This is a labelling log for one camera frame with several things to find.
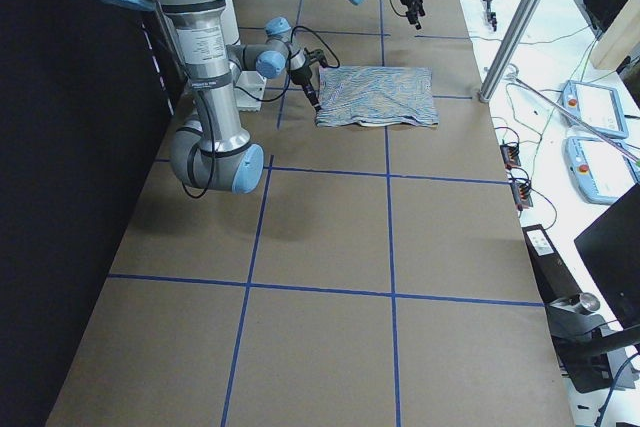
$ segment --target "table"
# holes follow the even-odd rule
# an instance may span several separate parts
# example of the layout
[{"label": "table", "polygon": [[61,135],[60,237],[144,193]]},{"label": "table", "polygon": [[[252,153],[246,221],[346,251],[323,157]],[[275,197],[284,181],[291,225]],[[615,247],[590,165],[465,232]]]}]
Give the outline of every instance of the table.
[{"label": "table", "polygon": [[316,128],[290,89],[242,116],[256,191],[199,202],[165,144],[49,424],[571,425],[458,0],[420,32],[388,0],[234,3],[246,43],[283,15],[345,65],[431,67],[440,125]]},{"label": "table", "polygon": [[[499,28],[494,33],[484,22],[484,7],[481,0],[460,0],[465,20],[469,28],[469,35],[473,41],[474,53],[478,62],[480,75],[484,75],[499,47],[515,9],[520,0],[495,0],[493,10],[497,12]],[[547,43],[547,41],[569,37]],[[584,60],[588,57],[594,36],[587,22],[578,10],[573,0],[542,0],[531,23],[523,36],[523,45],[518,47],[512,62],[520,70],[520,78],[537,89],[562,89],[569,79],[579,80],[583,75]],[[618,90],[626,114],[638,115],[638,108],[629,95],[623,82],[615,73],[593,69],[590,64],[584,68],[584,80],[597,80],[598,84],[614,87]],[[514,128],[521,135],[522,140],[539,140],[533,133],[514,119],[506,91],[507,81],[496,90],[490,106],[496,126],[505,125]],[[509,93],[515,105],[515,113],[523,123],[534,127],[539,132],[543,129],[549,108],[535,97],[518,89],[509,87]],[[547,92],[553,100],[557,100],[558,93]],[[633,120],[628,121],[630,129],[629,143],[640,144],[640,125]],[[498,131],[498,138],[502,139],[503,132]],[[543,143],[539,149],[534,174],[534,186],[547,195],[558,209],[558,218],[548,233],[562,256],[578,285],[585,292],[595,293],[602,299],[598,288],[586,270],[573,240],[588,227],[607,206],[586,203],[571,183],[569,172],[562,156],[562,141],[570,135],[584,135],[584,131],[569,128],[561,114],[555,112],[544,134]],[[523,166],[531,173],[536,145],[524,144],[520,154]],[[534,194],[534,208],[527,209],[520,219],[523,226],[541,223],[548,226],[553,219],[553,212],[547,203]],[[603,303],[601,315],[605,320],[614,319],[613,313],[606,303]],[[567,382],[572,411],[577,424],[592,425],[597,416],[596,409],[602,405],[606,391],[582,395],[575,391],[573,385]],[[590,410],[580,410],[577,405],[588,405]],[[614,420],[640,423],[640,388],[632,391],[616,391],[603,425],[615,425]]]}]

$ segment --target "white table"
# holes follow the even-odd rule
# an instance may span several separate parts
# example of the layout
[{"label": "white table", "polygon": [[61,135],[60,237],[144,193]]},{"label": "white table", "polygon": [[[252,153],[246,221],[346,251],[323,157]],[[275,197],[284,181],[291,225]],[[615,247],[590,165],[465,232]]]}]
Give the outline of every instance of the white table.
[{"label": "white table", "polygon": [[[460,0],[469,28],[469,35],[473,41],[474,54],[481,77],[486,75],[486,69],[497,52],[500,42],[489,39],[502,39],[509,26],[513,14],[520,0],[494,0],[492,9],[497,13],[498,30],[493,32],[485,22],[484,3],[481,0]],[[580,32],[553,43],[537,43],[549,41],[559,37]],[[522,38],[512,62],[519,69],[519,77],[536,89],[562,89],[564,83],[573,78],[580,80],[583,73],[581,59],[588,56],[590,45],[594,41],[591,29],[581,15],[573,0],[542,0],[529,27]],[[606,75],[609,71],[594,69],[588,64],[584,70],[584,80],[593,81]],[[506,125],[516,130],[521,140],[537,141],[537,134],[524,127],[514,119],[514,111],[509,104],[506,84],[504,80],[491,99],[491,113],[495,126]],[[598,84],[614,87],[618,90],[625,114],[638,115],[638,108],[617,74],[613,73],[597,81]],[[587,272],[575,248],[573,240],[588,227],[607,206],[589,204],[585,202],[571,183],[569,172],[562,155],[562,141],[570,135],[587,135],[576,128],[569,128],[560,113],[551,113],[548,104],[536,99],[531,93],[518,87],[509,87],[509,94],[513,99],[515,113],[521,122],[535,128],[539,132],[544,128],[547,117],[551,114],[551,121],[544,133],[542,143],[535,161],[533,172],[533,186],[545,194],[555,204],[558,218],[555,225],[548,230],[548,234],[558,252],[572,272],[576,282],[585,292],[592,292],[602,299],[598,288]],[[546,92],[553,100],[557,100],[557,92]],[[628,142],[640,145],[640,122],[628,121],[630,136]],[[497,136],[501,140],[504,130],[498,130]],[[513,136],[507,134],[507,141]],[[520,159],[524,169],[532,174],[536,145],[524,143],[520,149]],[[553,210],[547,202],[533,194],[534,207],[526,209],[521,216],[522,226],[542,224],[550,225],[553,220]],[[609,307],[603,303],[600,314],[605,320],[614,318]],[[579,394],[570,381],[566,381],[571,409],[576,424],[593,425],[598,413],[597,408],[602,405],[606,390],[590,394]],[[609,404],[603,426],[615,426],[617,421],[640,424],[640,385],[636,390],[616,391]],[[589,406],[589,410],[580,410],[577,405]]]}]

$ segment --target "folded cloth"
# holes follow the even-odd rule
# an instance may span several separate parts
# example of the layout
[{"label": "folded cloth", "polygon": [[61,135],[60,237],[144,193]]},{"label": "folded cloth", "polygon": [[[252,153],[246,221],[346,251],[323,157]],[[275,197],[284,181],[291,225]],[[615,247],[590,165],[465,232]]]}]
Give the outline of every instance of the folded cloth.
[{"label": "folded cloth", "polygon": [[320,107],[324,127],[438,124],[426,67],[320,69]]}]

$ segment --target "blue and white device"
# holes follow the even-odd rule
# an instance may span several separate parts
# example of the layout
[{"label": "blue and white device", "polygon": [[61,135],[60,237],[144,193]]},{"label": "blue and white device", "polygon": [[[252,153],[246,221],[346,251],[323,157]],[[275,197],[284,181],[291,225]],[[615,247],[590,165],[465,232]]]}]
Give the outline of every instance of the blue and white device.
[{"label": "blue and white device", "polygon": [[607,137],[626,139],[629,136],[616,89],[570,80],[562,91],[562,104]]},{"label": "blue and white device", "polygon": [[[626,148],[622,141],[618,143]],[[564,156],[573,183],[592,204],[613,204],[640,182],[640,170],[595,137],[568,137]]]}]

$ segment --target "sticker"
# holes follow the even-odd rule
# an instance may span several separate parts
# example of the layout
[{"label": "sticker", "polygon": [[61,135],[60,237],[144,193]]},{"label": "sticker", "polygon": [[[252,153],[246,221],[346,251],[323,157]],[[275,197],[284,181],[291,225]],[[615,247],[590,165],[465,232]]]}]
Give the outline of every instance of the sticker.
[{"label": "sticker", "polygon": [[544,236],[544,232],[541,230],[530,230],[527,232],[527,236],[529,237],[533,248],[536,249],[538,255],[543,256],[553,254],[553,247],[551,247],[551,244]]},{"label": "sticker", "polygon": [[206,29],[177,29],[180,46],[187,64],[206,64],[212,60],[226,58],[222,29],[216,25]]}]

